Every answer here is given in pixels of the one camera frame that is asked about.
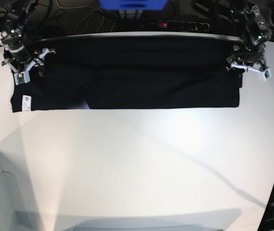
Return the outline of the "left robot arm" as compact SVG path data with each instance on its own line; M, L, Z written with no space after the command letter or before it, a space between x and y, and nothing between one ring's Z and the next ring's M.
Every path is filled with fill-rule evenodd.
M265 43L272 37L272 26L268 24L260 7L247 0L230 0L229 11L232 16L239 17L244 31L241 36L242 44L235 45L234 53L226 59L229 64L227 69L255 72L261 81L266 81L272 76L265 55Z

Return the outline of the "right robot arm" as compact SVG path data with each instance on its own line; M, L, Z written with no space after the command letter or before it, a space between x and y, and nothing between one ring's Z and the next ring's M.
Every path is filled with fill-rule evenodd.
M4 48L4 60L1 65L8 65L13 73L15 85L30 82L30 71L37 67L39 74L45 71L45 56L55 53L54 49L43 48L30 53L25 43L25 27L30 14L36 9L37 0L19 0L0 24L0 45Z

